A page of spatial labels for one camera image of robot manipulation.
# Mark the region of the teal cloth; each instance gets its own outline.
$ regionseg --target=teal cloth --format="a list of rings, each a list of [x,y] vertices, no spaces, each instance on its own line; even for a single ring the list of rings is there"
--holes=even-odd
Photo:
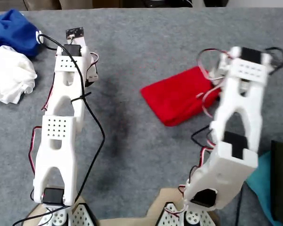
[[[259,158],[258,168],[246,180],[251,190],[259,199],[264,214],[273,226],[283,226],[279,221],[273,220],[270,204],[270,160],[271,153],[267,152]]]

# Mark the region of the white cloth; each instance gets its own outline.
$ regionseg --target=white cloth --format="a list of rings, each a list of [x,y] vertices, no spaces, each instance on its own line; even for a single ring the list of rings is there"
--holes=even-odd
[[[17,104],[22,93],[31,93],[37,74],[33,63],[12,47],[0,46],[0,101]]]

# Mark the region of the gray felt surface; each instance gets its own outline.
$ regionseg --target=gray felt surface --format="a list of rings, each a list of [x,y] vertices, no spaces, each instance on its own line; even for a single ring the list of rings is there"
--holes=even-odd
[[[65,40],[65,29],[83,26],[86,43],[100,55],[100,80],[87,97],[107,141],[83,191],[97,218],[142,217],[162,187],[176,187],[199,160],[190,140],[209,123],[200,114],[167,128],[141,97],[140,88],[195,65],[204,48],[283,48],[283,8],[95,9],[24,12],[49,36]],[[10,226],[35,206],[29,199],[33,174],[27,158],[32,128],[50,89],[54,52],[33,59],[36,88],[18,105],[0,103],[0,226]],[[71,113],[71,108],[63,109]],[[260,153],[271,139],[283,141],[283,69],[270,78],[262,109]],[[231,130],[239,128],[236,120]],[[100,131],[86,113],[77,136],[78,186],[100,143]],[[222,225],[233,225],[237,199],[219,210]],[[268,225],[255,194],[243,195],[240,225]]]

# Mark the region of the robotic arm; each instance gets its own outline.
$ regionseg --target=robotic arm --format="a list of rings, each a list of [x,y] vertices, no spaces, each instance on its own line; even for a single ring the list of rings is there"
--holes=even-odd
[[[68,44],[65,44],[64,48],[71,54],[77,65],[69,54],[58,46],[55,76],[50,98],[45,105],[46,112],[42,118],[42,138],[36,156],[33,180],[33,200],[50,210],[61,208],[55,214],[60,218],[53,217],[48,222],[53,226],[71,226],[73,223],[72,209],[77,201],[75,136],[82,131],[83,127],[85,107],[83,97],[89,94],[85,94],[85,86],[98,79],[95,66],[98,59],[94,61],[85,44],[83,28],[67,32],[69,31],[71,34],[68,34]],[[59,110],[67,100],[71,101],[74,115],[59,116]],[[60,171],[64,188],[47,184],[52,168]]]
[[[190,210],[222,209],[257,168],[261,106],[273,70],[271,60],[268,53],[233,47],[228,54],[221,54],[217,68],[210,73],[212,78],[224,77],[221,101],[210,124],[214,148],[208,160],[191,173],[184,189],[184,203]],[[225,131],[234,112],[241,115],[244,136]]]

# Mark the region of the red drawstring bag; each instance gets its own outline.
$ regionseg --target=red drawstring bag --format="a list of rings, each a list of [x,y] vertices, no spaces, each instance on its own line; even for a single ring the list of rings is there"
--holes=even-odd
[[[202,112],[202,97],[212,88],[213,84],[200,68],[194,67],[142,88],[141,94],[164,125],[176,126]],[[209,94],[204,103],[206,108],[213,104],[219,92],[216,89]]]

